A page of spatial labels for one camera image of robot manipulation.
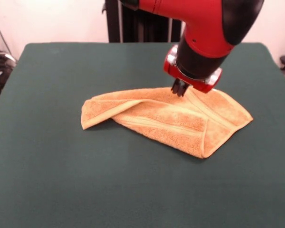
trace towel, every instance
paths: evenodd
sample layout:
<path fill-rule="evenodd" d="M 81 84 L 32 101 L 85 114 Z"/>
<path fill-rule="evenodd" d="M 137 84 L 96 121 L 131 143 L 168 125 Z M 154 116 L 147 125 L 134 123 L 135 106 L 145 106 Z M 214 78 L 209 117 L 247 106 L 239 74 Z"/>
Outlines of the towel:
<path fill-rule="evenodd" d="M 249 124 L 250 113 L 226 93 L 205 94 L 190 87 L 184 97 L 170 88 L 107 93 L 82 106 L 83 130 L 112 118 L 152 140 L 198 158 L 208 158 L 236 131 Z"/>

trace black metal frame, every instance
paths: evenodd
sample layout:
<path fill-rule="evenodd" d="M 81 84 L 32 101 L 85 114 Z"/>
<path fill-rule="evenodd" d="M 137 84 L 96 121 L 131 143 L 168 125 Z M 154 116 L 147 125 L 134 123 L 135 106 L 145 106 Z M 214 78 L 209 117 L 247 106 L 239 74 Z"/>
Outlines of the black metal frame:
<path fill-rule="evenodd" d="M 118 0 L 105 0 L 109 42 L 120 41 Z M 123 42 L 168 42 L 169 18 L 122 6 Z M 179 42 L 181 21 L 172 20 L 171 42 Z"/>

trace towel fold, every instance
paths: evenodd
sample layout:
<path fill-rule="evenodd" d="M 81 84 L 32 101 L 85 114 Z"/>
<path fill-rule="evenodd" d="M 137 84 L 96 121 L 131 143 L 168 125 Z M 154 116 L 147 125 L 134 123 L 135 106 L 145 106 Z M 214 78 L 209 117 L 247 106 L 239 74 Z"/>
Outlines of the towel fold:
<path fill-rule="evenodd" d="M 204 94 L 192 87 L 184 97 L 172 94 L 170 88 L 112 92 L 86 100 L 82 106 L 84 130 L 109 118 L 198 158 L 211 156 L 253 120 L 226 93 L 212 90 Z"/>

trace table surface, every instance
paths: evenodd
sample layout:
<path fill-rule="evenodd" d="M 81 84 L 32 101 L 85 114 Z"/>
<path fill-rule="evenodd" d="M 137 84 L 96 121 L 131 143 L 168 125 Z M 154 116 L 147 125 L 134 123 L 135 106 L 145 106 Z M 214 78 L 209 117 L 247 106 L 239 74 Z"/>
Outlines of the table surface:
<path fill-rule="evenodd" d="M 0 228 L 285 228 L 285 78 L 261 44 L 222 66 L 254 121 L 209 159 L 112 120 L 82 130 L 94 95 L 171 86 L 170 47 L 26 46 L 0 97 Z"/>

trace folded towel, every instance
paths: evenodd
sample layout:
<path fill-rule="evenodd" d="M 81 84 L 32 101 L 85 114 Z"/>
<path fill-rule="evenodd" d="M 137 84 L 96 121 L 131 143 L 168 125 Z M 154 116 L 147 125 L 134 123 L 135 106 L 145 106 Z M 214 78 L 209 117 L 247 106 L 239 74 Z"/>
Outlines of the folded towel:
<path fill-rule="evenodd" d="M 135 89 L 98 95 L 82 106 L 85 130 L 112 118 L 150 139 L 207 158 L 253 118 L 229 95 L 190 87 L 184 97 L 170 88 Z"/>

